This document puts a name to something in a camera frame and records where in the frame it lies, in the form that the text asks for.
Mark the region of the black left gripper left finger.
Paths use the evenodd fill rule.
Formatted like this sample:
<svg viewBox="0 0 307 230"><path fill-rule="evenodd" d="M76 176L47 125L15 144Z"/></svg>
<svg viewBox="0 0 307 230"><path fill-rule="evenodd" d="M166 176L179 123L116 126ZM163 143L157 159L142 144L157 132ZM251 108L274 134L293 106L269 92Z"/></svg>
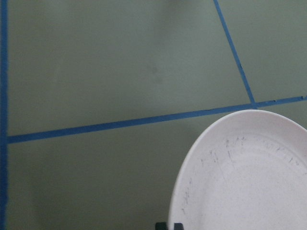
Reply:
<svg viewBox="0 0 307 230"><path fill-rule="evenodd" d="M157 222L155 223L155 230L168 230L166 222Z"/></svg>

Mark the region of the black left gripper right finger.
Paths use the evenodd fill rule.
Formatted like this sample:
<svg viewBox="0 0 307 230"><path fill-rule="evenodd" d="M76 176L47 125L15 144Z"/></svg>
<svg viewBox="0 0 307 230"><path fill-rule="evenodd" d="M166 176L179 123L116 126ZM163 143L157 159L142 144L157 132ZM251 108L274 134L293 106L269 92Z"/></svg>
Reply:
<svg viewBox="0 0 307 230"><path fill-rule="evenodd" d="M174 230L183 230L182 223L174 223Z"/></svg>

